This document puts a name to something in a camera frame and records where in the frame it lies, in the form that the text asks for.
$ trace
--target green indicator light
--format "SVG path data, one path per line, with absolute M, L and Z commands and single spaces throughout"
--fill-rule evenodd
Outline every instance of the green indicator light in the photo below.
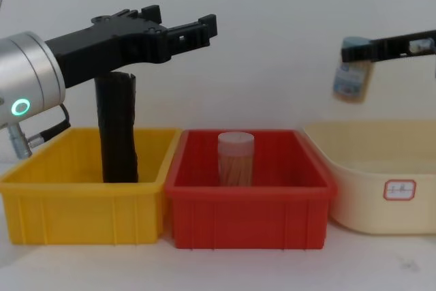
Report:
M 15 116 L 23 116 L 25 113 L 27 113 L 30 109 L 30 101 L 27 99 L 18 99 L 14 104 L 12 105 L 12 114 Z

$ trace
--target yellow plastic bin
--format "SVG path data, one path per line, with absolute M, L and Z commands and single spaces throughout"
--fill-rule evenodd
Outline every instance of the yellow plastic bin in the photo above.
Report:
M 370 234 L 436 233 L 436 121 L 305 127 L 337 180 L 331 216 Z
M 154 243 L 181 131 L 135 131 L 139 183 L 102 183 L 98 129 L 70 129 L 0 180 L 11 242 Z

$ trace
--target black cylinder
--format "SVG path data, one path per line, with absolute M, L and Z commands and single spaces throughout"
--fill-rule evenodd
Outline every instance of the black cylinder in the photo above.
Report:
M 95 79 L 105 183 L 138 182 L 135 88 L 136 78 L 131 74 L 110 72 Z

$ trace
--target black mount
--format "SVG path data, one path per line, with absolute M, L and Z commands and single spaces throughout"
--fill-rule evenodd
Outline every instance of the black mount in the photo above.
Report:
M 342 62 L 351 61 L 387 61 L 389 59 L 425 56 L 435 54 L 434 50 L 425 50 L 412 53 L 409 49 L 410 42 L 415 40 L 432 39 L 436 42 L 436 30 L 397 37 L 371 40 L 364 46 L 353 46 L 342 49 Z
M 213 14 L 167 29 L 158 5 L 91 20 L 93 26 L 46 43 L 69 88 L 132 63 L 163 63 L 172 55 L 209 46 L 217 35 Z

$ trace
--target label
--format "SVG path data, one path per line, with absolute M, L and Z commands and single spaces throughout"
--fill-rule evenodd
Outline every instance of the label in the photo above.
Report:
M 415 198 L 416 182 L 414 180 L 389 180 L 384 185 L 386 200 L 409 201 Z
M 366 74 L 366 71 L 361 67 L 341 63 L 334 76 L 334 92 L 347 97 L 360 97 Z

